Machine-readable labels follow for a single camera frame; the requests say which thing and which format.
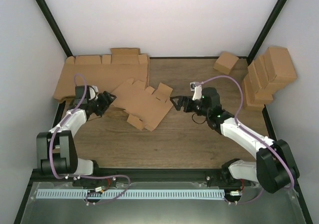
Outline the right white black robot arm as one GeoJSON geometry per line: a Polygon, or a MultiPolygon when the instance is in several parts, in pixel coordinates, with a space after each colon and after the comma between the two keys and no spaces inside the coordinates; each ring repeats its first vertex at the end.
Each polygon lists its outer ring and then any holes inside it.
{"type": "Polygon", "coordinates": [[[224,184],[232,186],[244,179],[260,184],[272,194],[286,186],[295,186],[300,172],[287,142],[262,136],[237,121],[223,109],[215,88],[196,87],[193,92],[192,97],[171,97],[175,109],[205,117],[212,130],[233,140],[255,158],[254,162],[233,159],[225,163],[221,173],[224,184]]]}

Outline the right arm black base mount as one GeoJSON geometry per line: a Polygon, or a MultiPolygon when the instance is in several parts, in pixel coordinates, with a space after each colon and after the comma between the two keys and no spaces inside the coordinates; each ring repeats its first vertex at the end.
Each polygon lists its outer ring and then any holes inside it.
{"type": "Polygon", "coordinates": [[[234,164],[236,161],[240,161],[239,158],[232,159],[227,161],[221,168],[212,169],[205,173],[206,176],[206,184],[208,187],[238,187],[241,188],[242,181],[240,179],[235,179],[232,177],[229,171],[229,167],[231,164],[234,164]]]}

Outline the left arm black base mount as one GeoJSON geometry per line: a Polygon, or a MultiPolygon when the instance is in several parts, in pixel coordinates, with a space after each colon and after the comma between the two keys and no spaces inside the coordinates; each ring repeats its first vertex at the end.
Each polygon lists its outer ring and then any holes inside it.
{"type": "MultiPolygon", "coordinates": [[[[104,169],[101,168],[96,171],[93,176],[96,177],[104,177],[104,176],[112,176],[117,175],[118,172],[114,171],[113,169],[104,169]]],[[[114,181],[113,178],[108,179],[88,179],[88,178],[80,178],[77,181],[73,181],[73,187],[83,187],[85,189],[94,189],[100,186],[104,187],[114,187],[116,185],[116,180],[114,181]]]]}

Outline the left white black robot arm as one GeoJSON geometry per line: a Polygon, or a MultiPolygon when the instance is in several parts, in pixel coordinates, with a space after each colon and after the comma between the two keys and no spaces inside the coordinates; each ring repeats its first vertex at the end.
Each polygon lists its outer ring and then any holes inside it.
{"type": "Polygon", "coordinates": [[[90,186],[102,180],[100,171],[94,169],[94,160],[81,159],[77,155],[74,136],[89,117],[102,117],[117,97],[107,91],[98,92],[96,86],[76,86],[65,117],[48,132],[36,137],[37,169],[42,175],[54,175],[57,179],[75,175],[84,176],[90,186]]]}

